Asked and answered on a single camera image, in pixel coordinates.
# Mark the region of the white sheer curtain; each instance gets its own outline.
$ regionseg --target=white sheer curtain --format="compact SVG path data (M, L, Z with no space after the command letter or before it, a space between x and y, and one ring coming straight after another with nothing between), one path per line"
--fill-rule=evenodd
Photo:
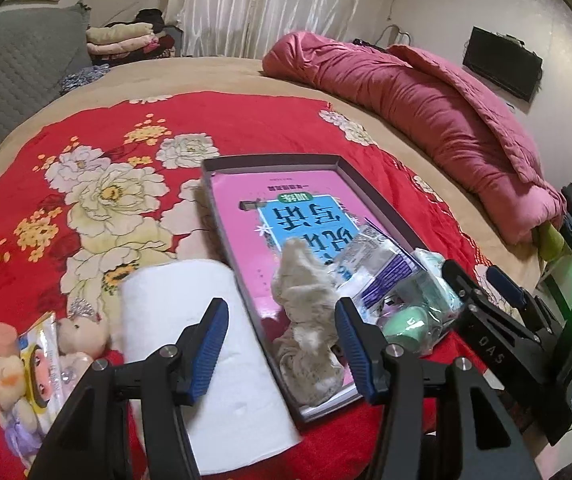
M261 58L282 35L310 30L343 39L358 0L169 0L184 54Z

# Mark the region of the pink folded blanket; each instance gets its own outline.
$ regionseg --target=pink folded blanket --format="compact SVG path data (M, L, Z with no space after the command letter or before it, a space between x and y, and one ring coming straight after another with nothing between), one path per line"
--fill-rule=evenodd
M147 34L146 36L130 38L130 40L123 40L119 43L110 43L106 45L87 43L86 46L88 47L89 54L94 56L105 56L107 54L124 54L127 52L133 52L149 45L152 41L155 40L157 40L156 36L151 33Z
M266 75L302 82L373 110L479 196L509 244L532 241L566 210L547 183L535 142L508 107L461 68L405 45L388 53L310 32L281 38L262 61Z

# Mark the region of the red floral blanket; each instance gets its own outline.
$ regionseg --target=red floral blanket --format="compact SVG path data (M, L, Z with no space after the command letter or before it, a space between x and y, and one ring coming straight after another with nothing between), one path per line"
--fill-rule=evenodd
M430 250L471 275L489 264L437 194L327 102L217 92L158 96L45 127L0 178L0 321L23 331L43 312L64 316L67 303L84 298L108 316L119 349L120 280L176 258L218 257L200 194L201 161L279 152L343 156ZM431 358L451 362L459 355L482 367L452 334ZM221 478L354 478L370 459L380 418L380 409L353 403L307 426L298 446ZM424 422L434 424L432 402ZM23 471L0 429L0 479L19 480Z

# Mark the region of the white tissue roll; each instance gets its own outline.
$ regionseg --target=white tissue roll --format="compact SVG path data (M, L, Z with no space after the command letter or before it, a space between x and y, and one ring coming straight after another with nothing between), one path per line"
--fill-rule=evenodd
M124 359L148 357L198 323L212 298L228 303L228 332L208 392L184 422L200 473L237 469L300 441L237 290L232 270L214 260L185 260L137 270L120 287ZM139 402L133 402L144 445Z

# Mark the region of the wall-mounted black television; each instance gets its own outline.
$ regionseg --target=wall-mounted black television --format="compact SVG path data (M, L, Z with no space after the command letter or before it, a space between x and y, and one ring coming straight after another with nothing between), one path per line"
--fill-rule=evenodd
M516 39L473 27L464 66L530 102L541 78L541 57Z

